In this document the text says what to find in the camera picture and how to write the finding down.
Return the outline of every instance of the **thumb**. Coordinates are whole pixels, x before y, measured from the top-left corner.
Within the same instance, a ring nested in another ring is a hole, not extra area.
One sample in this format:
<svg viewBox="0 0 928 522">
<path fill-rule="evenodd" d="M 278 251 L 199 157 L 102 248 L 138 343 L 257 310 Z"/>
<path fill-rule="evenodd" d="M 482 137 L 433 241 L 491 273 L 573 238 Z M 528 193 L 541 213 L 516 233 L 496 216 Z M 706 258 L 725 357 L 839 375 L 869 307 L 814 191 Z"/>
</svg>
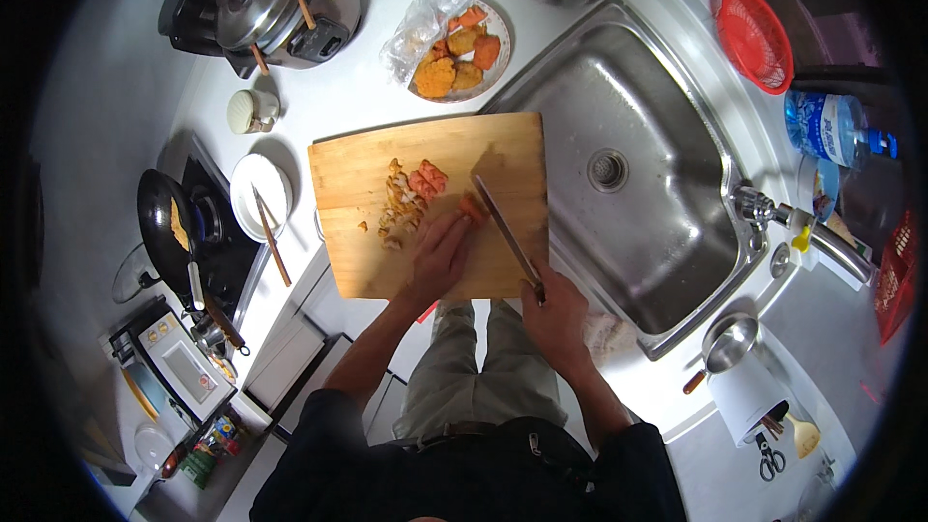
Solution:
<svg viewBox="0 0 928 522">
<path fill-rule="evenodd" d="M 522 317 L 531 311 L 533 314 L 540 310 L 535 289 L 525 279 L 519 280 L 519 298 L 522 300 Z"/>
</svg>

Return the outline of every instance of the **sink rim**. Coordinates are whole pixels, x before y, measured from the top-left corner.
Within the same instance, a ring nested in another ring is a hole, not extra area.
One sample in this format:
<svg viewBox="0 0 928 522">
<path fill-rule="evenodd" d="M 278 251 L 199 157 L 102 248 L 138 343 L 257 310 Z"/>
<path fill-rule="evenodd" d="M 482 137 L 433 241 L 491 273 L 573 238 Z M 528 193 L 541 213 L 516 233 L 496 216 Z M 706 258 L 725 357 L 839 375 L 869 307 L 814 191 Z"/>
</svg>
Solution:
<svg viewBox="0 0 928 522">
<path fill-rule="evenodd" d="M 764 232 L 764 241 L 760 249 L 753 249 L 750 239 L 754 235 L 754 231 L 749 224 L 737 217 L 732 193 L 735 188 L 746 183 L 747 180 L 743 176 L 743 171 L 737 157 L 732 152 L 730 144 L 723 135 L 724 130 L 711 113 L 707 99 L 692 75 L 690 75 L 686 66 L 682 64 L 667 43 L 661 40 L 654 30 L 650 29 L 641 17 L 639 17 L 627 4 L 622 0 L 604 0 L 590 13 L 562 33 L 560 37 L 553 41 L 550 46 L 537 57 L 526 64 L 526 66 L 504 85 L 478 113 L 486 114 L 508 111 L 505 109 L 505 105 L 510 99 L 522 92 L 526 87 L 528 79 L 533 77 L 548 63 L 556 60 L 563 53 L 573 51 L 577 46 L 576 39 L 584 36 L 586 32 L 602 25 L 618 25 L 623 27 L 641 41 L 673 78 L 674 82 L 690 102 L 690 105 L 692 105 L 699 115 L 703 126 L 715 145 L 722 163 L 722 180 L 719 188 L 719 196 L 722 204 L 725 206 L 725 213 L 731 221 L 738 241 L 738 255 L 734 266 L 725 277 L 725 280 L 713 289 L 712 293 L 702 301 L 702 304 L 690 311 L 690 314 L 681 319 L 675 326 L 663 333 L 651 334 L 645 333 L 632 321 L 632 319 L 628 318 L 618 303 L 615 302 L 598 281 L 592 278 L 591 274 L 586 270 L 586 267 L 577 262 L 572 251 L 564 246 L 563 242 L 560 241 L 553 231 L 551 232 L 551 249 L 567 263 L 577 278 L 585 284 L 588 291 L 597 297 L 599 304 L 609 310 L 609 312 L 622 316 L 624 319 L 631 322 L 637 331 L 639 346 L 650 360 L 656 361 L 664 354 L 667 354 L 671 348 L 715 313 L 719 306 L 732 296 L 744 280 L 754 271 L 757 264 L 763 260 L 769 248 L 767 235 Z"/>
</svg>

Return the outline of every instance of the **wooden cutting board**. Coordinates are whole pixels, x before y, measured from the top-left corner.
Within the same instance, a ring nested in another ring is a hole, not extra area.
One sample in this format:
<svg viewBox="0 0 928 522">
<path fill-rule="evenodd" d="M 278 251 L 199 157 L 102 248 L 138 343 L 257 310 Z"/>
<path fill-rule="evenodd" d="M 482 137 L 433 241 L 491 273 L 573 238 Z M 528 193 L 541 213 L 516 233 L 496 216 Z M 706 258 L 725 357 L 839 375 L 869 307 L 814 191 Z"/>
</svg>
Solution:
<svg viewBox="0 0 928 522">
<path fill-rule="evenodd" d="M 541 115 L 468 116 L 343 136 L 309 146 L 309 165 L 322 232 L 339 293 L 346 298 L 393 298 L 412 275 L 415 238 L 392 235 L 403 249 L 385 250 L 377 221 L 386 203 L 388 165 L 396 157 L 409 174 L 428 159 L 448 175 L 425 220 L 453 210 L 479 174 L 520 246 L 548 261 L 548 184 Z M 367 232 L 358 228 L 367 223 Z M 519 295 L 522 267 L 490 219 L 476 233 L 464 277 L 448 298 Z"/>
</svg>

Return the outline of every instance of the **forearm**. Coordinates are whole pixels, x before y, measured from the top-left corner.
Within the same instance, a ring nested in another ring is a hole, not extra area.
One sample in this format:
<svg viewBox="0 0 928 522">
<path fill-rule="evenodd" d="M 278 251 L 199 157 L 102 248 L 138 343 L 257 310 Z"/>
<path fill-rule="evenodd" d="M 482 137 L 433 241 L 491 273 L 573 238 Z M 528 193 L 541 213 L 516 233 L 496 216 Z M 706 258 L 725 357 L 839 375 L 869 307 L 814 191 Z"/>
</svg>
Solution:
<svg viewBox="0 0 928 522">
<path fill-rule="evenodd" d="M 625 406 L 599 374 L 591 359 L 577 364 L 571 371 L 565 371 L 562 377 L 574 389 L 583 414 L 586 436 L 593 448 L 598 450 L 608 435 L 619 433 L 632 425 Z"/>
<path fill-rule="evenodd" d="M 409 291 L 401 291 L 357 337 L 322 387 L 342 391 L 363 410 L 400 340 L 426 307 L 428 304 L 419 302 Z"/>
</svg>

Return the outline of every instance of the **pant leg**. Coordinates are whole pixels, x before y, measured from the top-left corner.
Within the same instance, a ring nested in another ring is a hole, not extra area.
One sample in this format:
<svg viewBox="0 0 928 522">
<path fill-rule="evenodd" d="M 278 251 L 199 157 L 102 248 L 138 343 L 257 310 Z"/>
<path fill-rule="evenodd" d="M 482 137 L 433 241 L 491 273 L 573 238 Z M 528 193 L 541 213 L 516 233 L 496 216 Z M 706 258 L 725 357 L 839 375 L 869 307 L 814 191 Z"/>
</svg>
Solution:
<svg viewBox="0 0 928 522">
<path fill-rule="evenodd" d="M 432 343 L 422 355 L 406 387 L 397 438 L 417 437 L 445 423 L 472 421 L 474 377 L 477 375 L 477 332 L 470 301 L 439 301 Z"/>
<path fill-rule="evenodd" d="M 474 391 L 479 421 L 503 423 L 531 415 L 563 427 L 558 377 L 529 339 L 522 318 L 502 300 L 494 300 L 486 324 L 487 351 Z"/>
</svg>

